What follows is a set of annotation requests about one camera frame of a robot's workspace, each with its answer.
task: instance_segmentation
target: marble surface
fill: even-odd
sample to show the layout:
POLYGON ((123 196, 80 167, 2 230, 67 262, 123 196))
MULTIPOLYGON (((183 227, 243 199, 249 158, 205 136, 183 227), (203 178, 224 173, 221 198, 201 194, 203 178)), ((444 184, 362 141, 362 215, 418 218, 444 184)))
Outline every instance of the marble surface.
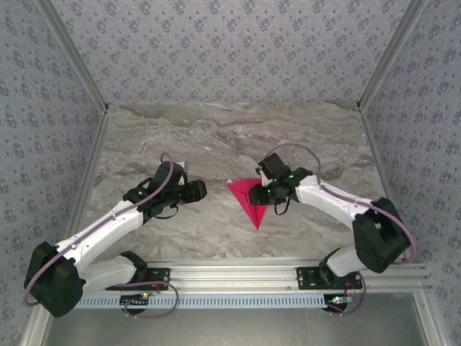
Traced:
MULTIPOLYGON (((325 181, 367 198, 383 195, 356 110, 326 102, 126 105, 110 107, 109 125, 86 224, 122 194, 153 176, 162 151, 188 161, 189 178, 203 179, 208 195, 183 205, 170 220, 151 220, 117 241, 106 259, 132 250, 145 260, 217 257, 323 257, 352 244, 352 232, 325 213, 292 203, 288 213, 266 211, 256 230, 227 183, 257 177, 272 147, 296 141, 323 163, 325 181)), ((284 148, 292 169, 315 169, 301 149, 284 148)))

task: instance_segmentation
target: red fabric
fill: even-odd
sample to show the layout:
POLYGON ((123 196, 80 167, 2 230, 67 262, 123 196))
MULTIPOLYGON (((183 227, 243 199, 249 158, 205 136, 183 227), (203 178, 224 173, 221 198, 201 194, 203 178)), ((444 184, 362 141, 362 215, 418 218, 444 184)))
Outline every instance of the red fabric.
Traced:
POLYGON ((256 185, 261 184, 261 179, 258 178, 247 178, 238 182, 232 182, 228 184, 229 190, 236 196, 237 201, 240 203, 242 208, 245 210, 246 215, 249 216, 251 222, 259 229, 261 221, 266 211, 265 205, 251 205, 248 200, 248 193, 250 189, 256 185))

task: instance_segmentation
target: blue patterned wall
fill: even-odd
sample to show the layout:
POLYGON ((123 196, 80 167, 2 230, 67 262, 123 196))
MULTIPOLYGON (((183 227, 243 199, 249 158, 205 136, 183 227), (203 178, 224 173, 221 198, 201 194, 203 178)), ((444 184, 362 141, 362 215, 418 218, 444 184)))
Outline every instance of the blue patterned wall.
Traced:
POLYGON ((367 117, 393 197, 461 345, 461 2, 430 1, 367 117))
POLYGON ((99 112, 33 0, 0 1, 0 345, 17 345, 35 246, 61 238, 99 112))
POLYGON ((53 0, 109 103, 357 99, 408 0, 53 0))

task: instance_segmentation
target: patterned wallpaper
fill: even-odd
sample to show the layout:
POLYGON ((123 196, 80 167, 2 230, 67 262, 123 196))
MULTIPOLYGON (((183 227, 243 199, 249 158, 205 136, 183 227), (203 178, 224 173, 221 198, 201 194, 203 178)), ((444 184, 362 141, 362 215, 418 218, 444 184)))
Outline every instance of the patterned wallpaper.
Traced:
POLYGON ((393 197, 461 345, 461 2, 429 2, 367 110, 393 197))
POLYGON ((19 343, 32 250, 66 227, 99 120, 33 0, 0 1, 0 345, 19 343))
POLYGON ((408 0, 53 0, 109 103, 357 99, 408 0))

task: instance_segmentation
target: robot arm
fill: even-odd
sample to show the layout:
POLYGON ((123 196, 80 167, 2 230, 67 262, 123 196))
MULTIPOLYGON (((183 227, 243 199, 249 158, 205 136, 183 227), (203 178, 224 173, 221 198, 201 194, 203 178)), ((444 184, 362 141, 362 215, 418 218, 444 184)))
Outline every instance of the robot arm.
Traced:
POLYGON ((335 250, 319 264, 326 283, 363 269, 383 272, 409 245, 395 223, 363 206, 374 205, 400 220, 394 205, 386 198, 372 201, 322 182, 324 187, 355 203, 341 200, 319 186, 317 176, 311 171, 298 168, 292 172, 277 154, 262 160, 256 171, 261 175, 262 183, 251 189, 250 204, 278 205, 294 200, 326 212, 353 231, 354 246, 335 250))
POLYGON ((60 252, 63 253, 30 289, 30 294, 54 317, 67 314, 85 294, 120 283, 146 280, 143 277, 146 275, 146 264, 132 252, 124 252, 110 261, 91 263, 128 232, 152 218, 162 218, 159 215, 164 208, 170 207, 177 212, 178 205, 197 202, 206 196, 207 190, 203 181, 188 182, 183 167, 173 164, 173 173, 160 193, 137 208, 121 213, 156 191, 165 181, 169 167, 170 163, 164 162, 154 178, 148 178, 129 190, 110 212, 77 235, 60 241, 55 246, 45 241, 35 248, 24 288, 42 267, 59 256, 60 252))

